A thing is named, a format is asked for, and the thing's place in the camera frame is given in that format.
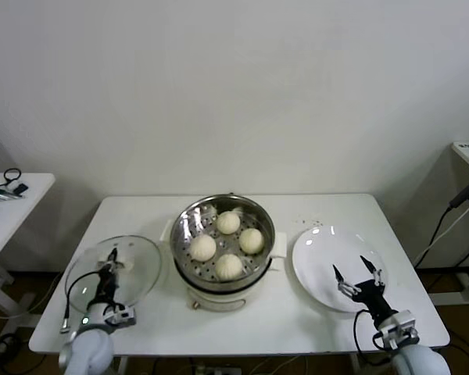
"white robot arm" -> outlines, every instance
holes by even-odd
[[[135,324],[134,309],[114,301],[118,288],[116,257],[117,250],[113,249],[98,271],[100,280],[95,297],[88,303],[87,314],[59,353],[59,367],[65,369],[65,375],[108,373],[114,353],[111,333]],[[65,318],[61,333],[68,331]]]
[[[374,320],[378,332],[374,340],[381,338],[384,350],[391,355],[392,365],[399,375],[450,375],[445,359],[426,346],[419,345],[415,329],[415,317],[408,310],[391,309],[384,299],[385,284],[382,270],[361,256],[363,264],[374,276],[373,280],[352,285],[344,280],[334,266],[338,289],[354,302],[363,303]]]
[[[392,357],[398,375],[450,375],[448,364],[440,354],[427,346],[407,345]]]

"perforated steamer tray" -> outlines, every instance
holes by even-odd
[[[218,215],[235,211],[241,225],[233,234],[222,234],[216,228]],[[264,248],[255,255],[246,255],[238,240],[243,230],[256,228],[264,236]],[[215,256],[207,262],[193,260],[189,252],[193,238],[208,234],[217,245]],[[193,203],[175,220],[170,231],[170,247],[181,276],[204,291],[229,293],[253,284],[270,265],[274,245],[274,226],[267,212],[254,201],[237,195],[214,195]],[[236,280],[220,281],[215,273],[217,260],[225,254],[237,255],[243,264]]]

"white plate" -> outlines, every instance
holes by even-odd
[[[359,234],[343,227],[315,227],[301,234],[294,245],[292,262],[300,283],[317,301],[338,311],[354,313],[365,306],[351,301],[337,289],[332,265],[346,281],[358,284],[373,278],[360,255],[382,270],[387,287],[388,274],[381,256]]]

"white wall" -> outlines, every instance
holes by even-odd
[[[58,177],[13,269],[61,268],[107,195],[366,191],[414,253],[460,139],[469,0],[0,0],[0,143]]]

